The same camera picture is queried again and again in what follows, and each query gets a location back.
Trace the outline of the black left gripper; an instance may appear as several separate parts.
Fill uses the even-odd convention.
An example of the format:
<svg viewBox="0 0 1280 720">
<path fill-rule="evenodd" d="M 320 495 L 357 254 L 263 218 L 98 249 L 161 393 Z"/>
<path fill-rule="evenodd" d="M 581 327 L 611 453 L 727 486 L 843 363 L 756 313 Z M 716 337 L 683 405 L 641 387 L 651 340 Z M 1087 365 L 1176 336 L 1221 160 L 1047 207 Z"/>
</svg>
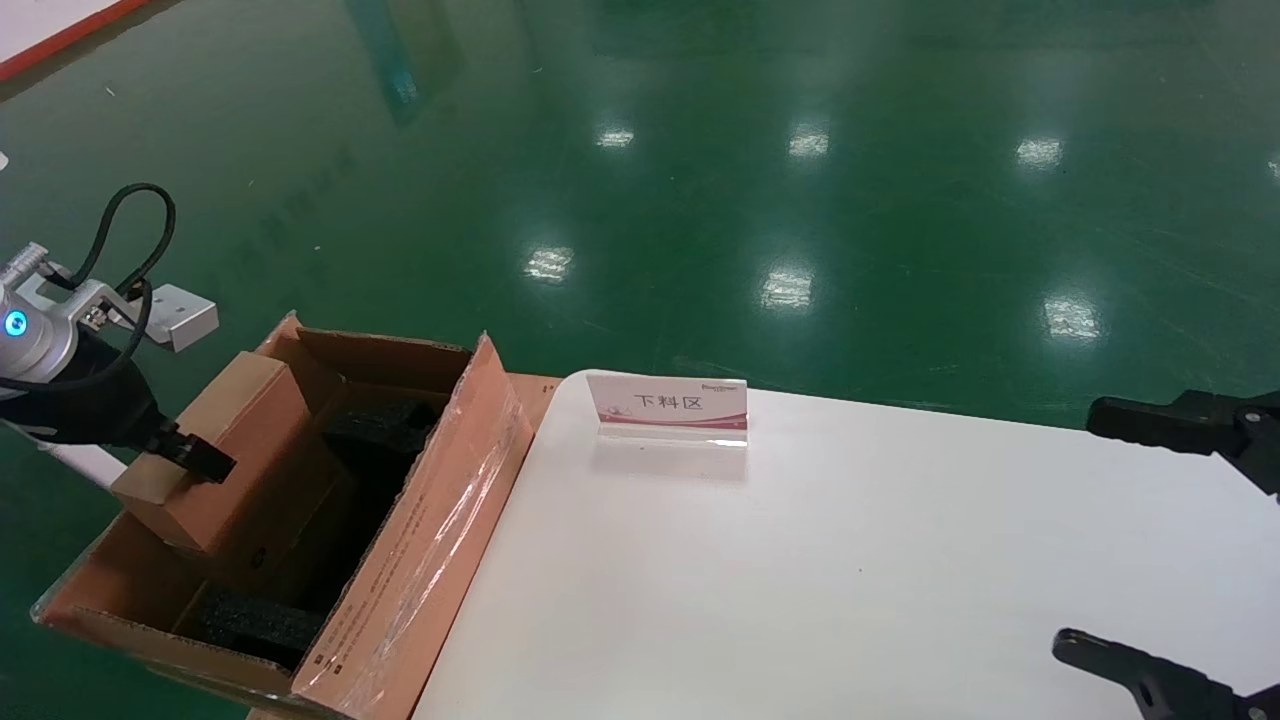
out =
<svg viewBox="0 0 1280 720">
<path fill-rule="evenodd" d="M 1 401 L 1 418 L 55 445 L 110 445 L 150 451 L 195 475 L 224 483 L 237 461 L 206 439 L 184 433 L 157 406 L 131 359 L 104 380 L 63 392 L 27 392 Z"/>
</svg>

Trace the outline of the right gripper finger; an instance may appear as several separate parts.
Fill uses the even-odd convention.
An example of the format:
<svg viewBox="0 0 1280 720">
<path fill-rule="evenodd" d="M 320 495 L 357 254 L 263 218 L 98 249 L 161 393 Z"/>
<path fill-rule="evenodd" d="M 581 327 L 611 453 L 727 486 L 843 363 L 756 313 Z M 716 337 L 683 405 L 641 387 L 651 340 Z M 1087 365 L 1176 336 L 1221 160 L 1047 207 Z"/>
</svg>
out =
<svg viewBox="0 0 1280 720">
<path fill-rule="evenodd" d="M 1219 455 L 1267 496 L 1279 493 L 1279 392 L 1253 397 L 1188 389 L 1165 405 L 1102 397 L 1087 430 L 1107 439 Z"/>
<path fill-rule="evenodd" d="M 1242 696 L 1193 667 L 1078 629 L 1055 634 L 1052 656 L 1123 687 L 1143 719 L 1279 717 L 1279 685 Z"/>
</svg>

